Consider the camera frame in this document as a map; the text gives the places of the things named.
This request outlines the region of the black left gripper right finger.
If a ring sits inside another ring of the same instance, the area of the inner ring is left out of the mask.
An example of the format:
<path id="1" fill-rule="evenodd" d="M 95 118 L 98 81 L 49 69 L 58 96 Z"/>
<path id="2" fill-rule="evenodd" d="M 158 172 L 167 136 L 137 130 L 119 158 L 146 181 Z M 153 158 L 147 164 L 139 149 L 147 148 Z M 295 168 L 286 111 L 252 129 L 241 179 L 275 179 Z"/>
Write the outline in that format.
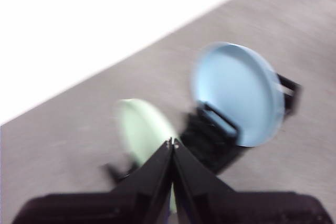
<path id="1" fill-rule="evenodd" d="M 331 223 L 315 197 L 286 191 L 235 191 L 174 142 L 177 211 L 190 223 Z"/>

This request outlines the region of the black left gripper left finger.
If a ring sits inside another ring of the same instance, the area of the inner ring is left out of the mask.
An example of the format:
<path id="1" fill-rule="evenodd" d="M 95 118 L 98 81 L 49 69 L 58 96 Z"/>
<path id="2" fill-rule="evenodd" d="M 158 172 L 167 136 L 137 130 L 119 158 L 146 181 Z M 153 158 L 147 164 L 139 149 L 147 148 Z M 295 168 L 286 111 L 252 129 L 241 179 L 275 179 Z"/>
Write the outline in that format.
<path id="1" fill-rule="evenodd" d="M 109 192 L 49 194 L 27 201 L 14 223 L 156 223 L 169 210 L 173 147 L 165 141 Z"/>

